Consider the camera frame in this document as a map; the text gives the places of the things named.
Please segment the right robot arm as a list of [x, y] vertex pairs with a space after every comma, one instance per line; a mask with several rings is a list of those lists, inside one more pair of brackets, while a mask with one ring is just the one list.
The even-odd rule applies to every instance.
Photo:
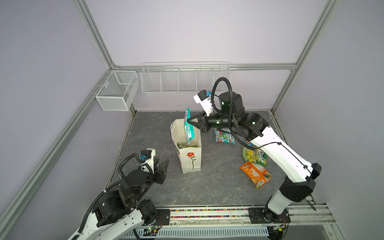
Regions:
[[246, 112], [242, 96], [233, 91], [227, 78], [217, 79], [212, 91], [202, 90], [194, 100], [204, 110], [188, 118], [188, 124], [202, 133], [227, 128], [241, 145], [263, 151], [284, 171], [285, 180], [267, 201], [262, 216], [267, 223], [288, 223], [288, 206], [303, 201], [314, 191], [322, 167], [300, 157], [259, 114]]

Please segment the green Fox's candy bag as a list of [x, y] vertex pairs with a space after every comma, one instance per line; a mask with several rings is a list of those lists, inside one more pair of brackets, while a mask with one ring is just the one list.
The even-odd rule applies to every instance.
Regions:
[[179, 149], [186, 149], [186, 148], [198, 148], [198, 145], [182, 145], [180, 143], [177, 143], [177, 147]]

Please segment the white floral paper bag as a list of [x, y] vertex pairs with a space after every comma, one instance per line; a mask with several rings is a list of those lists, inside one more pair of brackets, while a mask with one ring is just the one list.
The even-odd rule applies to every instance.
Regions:
[[202, 165], [202, 140], [200, 130], [193, 127], [195, 137], [191, 143], [185, 136], [184, 119], [176, 119], [171, 124], [171, 136], [183, 173], [198, 172]]

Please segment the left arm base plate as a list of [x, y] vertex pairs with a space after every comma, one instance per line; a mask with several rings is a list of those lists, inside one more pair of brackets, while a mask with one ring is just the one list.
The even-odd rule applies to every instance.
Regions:
[[157, 214], [155, 217], [155, 226], [168, 226], [171, 219], [171, 210], [170, 209], [157, 209]]

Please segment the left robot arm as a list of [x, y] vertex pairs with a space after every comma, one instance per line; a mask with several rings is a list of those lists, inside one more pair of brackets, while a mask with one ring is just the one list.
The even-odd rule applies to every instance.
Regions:
[[154, 149], [131, 154], [119, 164], [119, 180], [105, 188], [87, 209], [71, 240], [118, 240], [142, 225], [159, 219], [151, 200], [144, 200], [153, 184], [162, 185], [169, 160], [162, 163]]

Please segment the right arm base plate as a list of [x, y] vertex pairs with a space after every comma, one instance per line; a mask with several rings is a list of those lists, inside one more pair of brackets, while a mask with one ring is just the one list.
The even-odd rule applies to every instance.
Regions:
[[254, 207], [248, 208], [249, 218], [252, 224], [289, 224], [291, 218], [288, 208], [284, 209], [281, 214], [276, 214], [268, 208]]

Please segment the teal fox's candy bag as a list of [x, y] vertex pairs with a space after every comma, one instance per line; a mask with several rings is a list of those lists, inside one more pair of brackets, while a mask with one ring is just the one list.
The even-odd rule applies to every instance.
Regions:
[[228, 128], [214, 129], [214, 142], [234, 145], [236, 144], [235, 138]]
[[184, 132], [186, 141], [188, 144], [191, 144], [195, 138], [194, 126], [188, 123], [188, 119], [191, 117], [190, 108], [187, 108], [184, 116]]

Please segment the green Fox's spring tea bag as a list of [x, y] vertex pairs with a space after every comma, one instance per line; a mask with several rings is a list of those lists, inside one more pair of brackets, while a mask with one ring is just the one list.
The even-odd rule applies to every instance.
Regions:
[[262, 166], [267, 165], [267, 154], [262, 150], [250, 150], [242, 147], [242, 157], [246, 162], [256, 163]]

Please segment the orange Fox's fruits bag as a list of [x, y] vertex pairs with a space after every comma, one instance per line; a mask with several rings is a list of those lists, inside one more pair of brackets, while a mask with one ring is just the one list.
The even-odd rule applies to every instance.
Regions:
[[242, 170], [251, 179], [257, 189], [264, 186], [272, 178], [272, 175], [264, 166], [254, 162], [244, 163], [240, 166], [240, 170]]

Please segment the teal Fox's candy bag back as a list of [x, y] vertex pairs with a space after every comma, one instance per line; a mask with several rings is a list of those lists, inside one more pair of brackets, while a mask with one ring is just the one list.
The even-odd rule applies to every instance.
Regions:
[[188, 144], [191, 144], [195, 138], [194, 126], [188, 123], [188, 119], [191, 117], [190, 108], [187, 108], [184, 116], [184, 132], [186, 141]]

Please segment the teal Fox's candy bag front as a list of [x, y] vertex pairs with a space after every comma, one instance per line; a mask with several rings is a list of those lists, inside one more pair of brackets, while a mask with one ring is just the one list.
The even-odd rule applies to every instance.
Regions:
[[214, 129], [214, 142], [234, 145], [236, 144], [235, 138], [228, 128]]

